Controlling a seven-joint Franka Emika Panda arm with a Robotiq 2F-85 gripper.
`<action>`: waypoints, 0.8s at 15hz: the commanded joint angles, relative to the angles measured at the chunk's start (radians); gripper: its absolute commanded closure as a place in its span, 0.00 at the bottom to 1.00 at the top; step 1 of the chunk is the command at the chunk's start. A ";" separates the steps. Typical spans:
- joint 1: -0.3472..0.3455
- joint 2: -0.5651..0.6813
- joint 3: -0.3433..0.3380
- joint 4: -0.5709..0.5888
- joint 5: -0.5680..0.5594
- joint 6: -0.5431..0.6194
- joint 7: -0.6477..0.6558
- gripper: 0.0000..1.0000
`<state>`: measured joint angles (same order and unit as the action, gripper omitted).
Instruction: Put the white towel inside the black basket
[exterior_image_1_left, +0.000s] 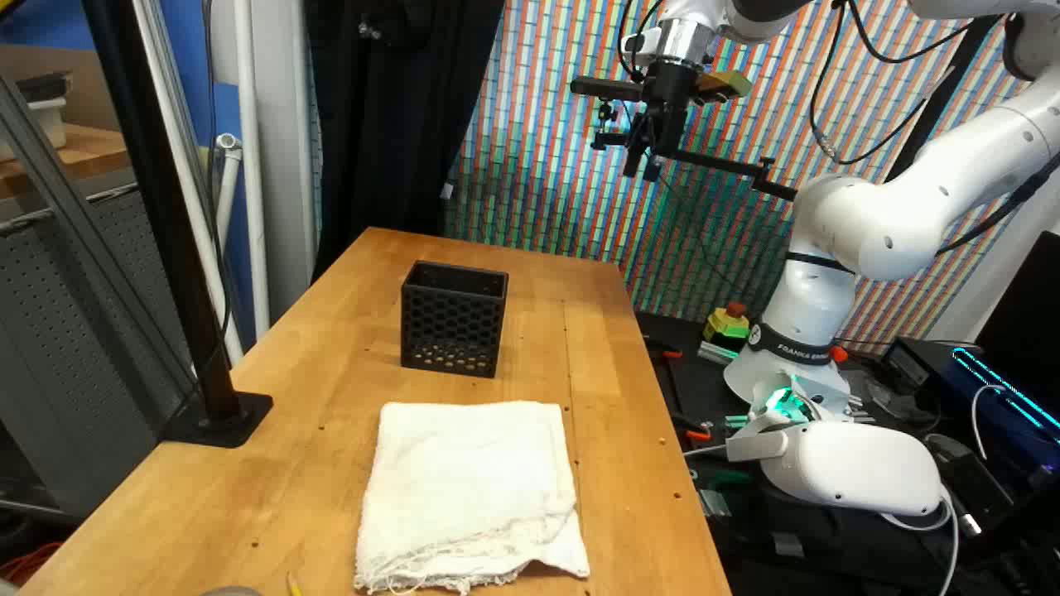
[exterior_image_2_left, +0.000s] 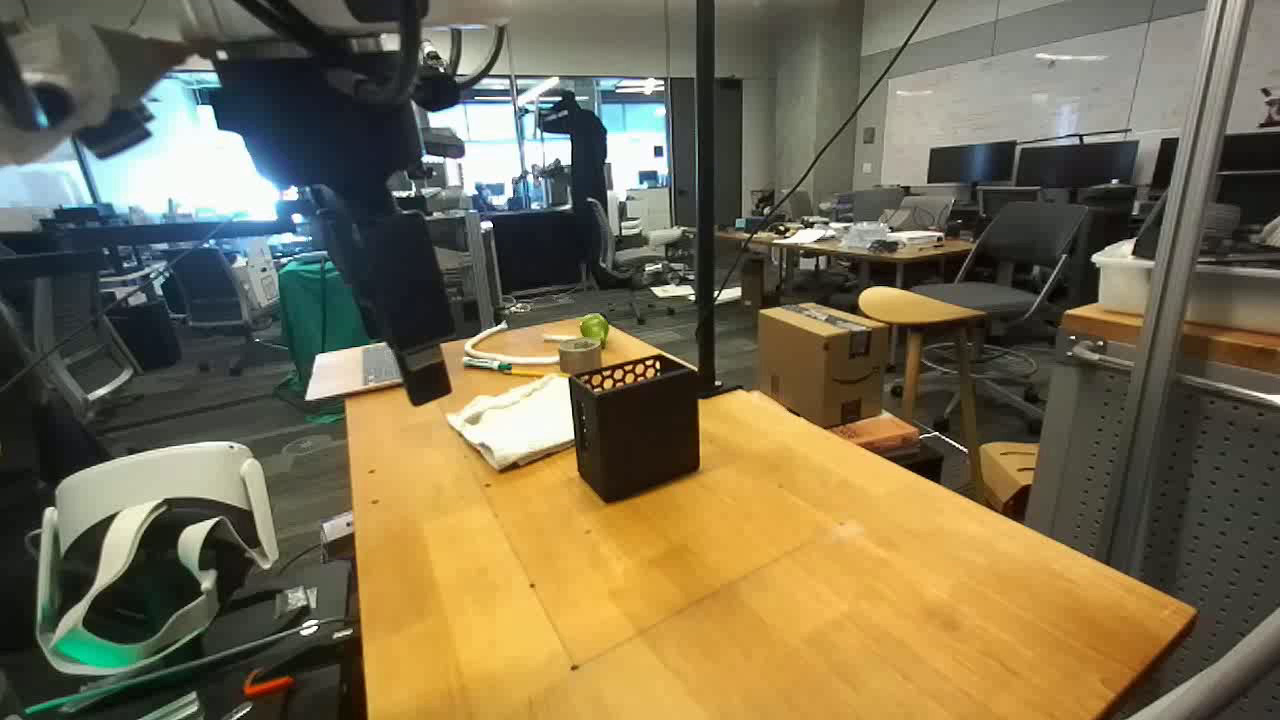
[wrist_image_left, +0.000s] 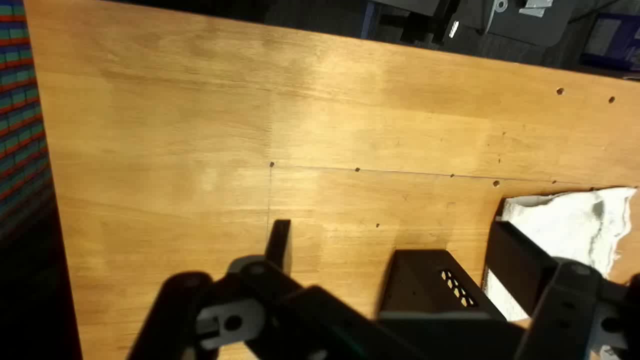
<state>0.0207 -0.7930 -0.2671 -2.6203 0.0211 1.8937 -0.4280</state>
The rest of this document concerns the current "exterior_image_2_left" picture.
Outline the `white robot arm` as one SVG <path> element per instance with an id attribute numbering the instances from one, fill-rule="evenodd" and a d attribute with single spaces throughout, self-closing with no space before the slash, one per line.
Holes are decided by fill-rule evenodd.
<path id="1" fill-rule="evenodd" d="M 318 236 L 389 340 L 414 404 L 454 392 L 454 335 L 426 220 L 391 175 L 430 157 L 422 111 L 464 99 L 500 60 L 513 0 L 178 0 L 179 33 L 97 17 L 6 26 L 0 160 L 31 165 L 72 137 L 126 139 L 146 92 L 193 57 L 219 78 L 215 124 L 303 197 Z"/>

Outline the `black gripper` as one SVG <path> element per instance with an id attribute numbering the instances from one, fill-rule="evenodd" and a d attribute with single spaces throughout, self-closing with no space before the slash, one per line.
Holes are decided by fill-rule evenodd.
<path id="1" fill-rule="evenodd" d="M 391 203 L 389 180 L 422 165 L 409 104 L 342 92 L 318 60 L 219 60 L 215 124 L 235 130 L 350 279 L 366 323 L 389 340 L 404 395 L 454 392 L 441 342 L 458 330 L 430 224 Z"/>

